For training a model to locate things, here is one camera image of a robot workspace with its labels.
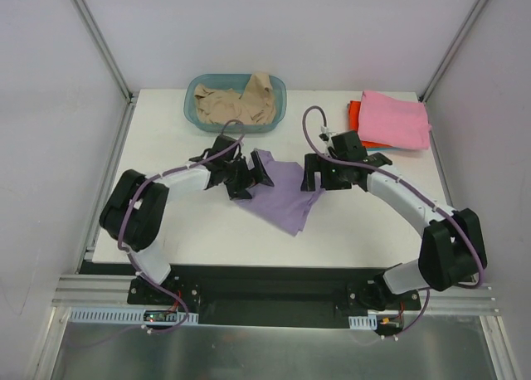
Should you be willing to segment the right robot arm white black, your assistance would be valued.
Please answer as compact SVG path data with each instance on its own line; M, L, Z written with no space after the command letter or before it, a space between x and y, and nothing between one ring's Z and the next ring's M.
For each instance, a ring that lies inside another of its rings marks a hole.
M324 126L319 135L325 152L304 156L301 190L349 190L357 186L384 201L421 238L417 259L378 273L356 291L367 309L392 309L403 295L417 290L444 291L453 286L480 285L488 265L480 219L470 209L457 210L421 192L382 153L369 154L358 134L335 134Z

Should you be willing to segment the purple t shirt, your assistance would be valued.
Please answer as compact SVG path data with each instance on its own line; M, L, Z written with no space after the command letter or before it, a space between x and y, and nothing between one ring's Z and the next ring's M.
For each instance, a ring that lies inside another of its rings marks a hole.
M274 186L258 184L250 189L251 199L236 200L236 205L297 236L304 230L313 205L325 190L301 191L304 170L297 162L277 161L267 150L257 149L256 152Z

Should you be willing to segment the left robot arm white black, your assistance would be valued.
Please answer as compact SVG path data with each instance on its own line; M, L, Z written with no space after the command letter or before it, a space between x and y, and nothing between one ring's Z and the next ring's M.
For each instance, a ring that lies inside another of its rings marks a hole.
M225 135L177 168L151 177L130 169L114 186L100 214L100 227L128 256L137 275L149 281L146 293L156 304L169 303L176 288L167 279L171 266L158 242L167 204L221 184L231 200L252 199L250 189L255 186L275 186L258 152L251 152L248 164L241 141Z

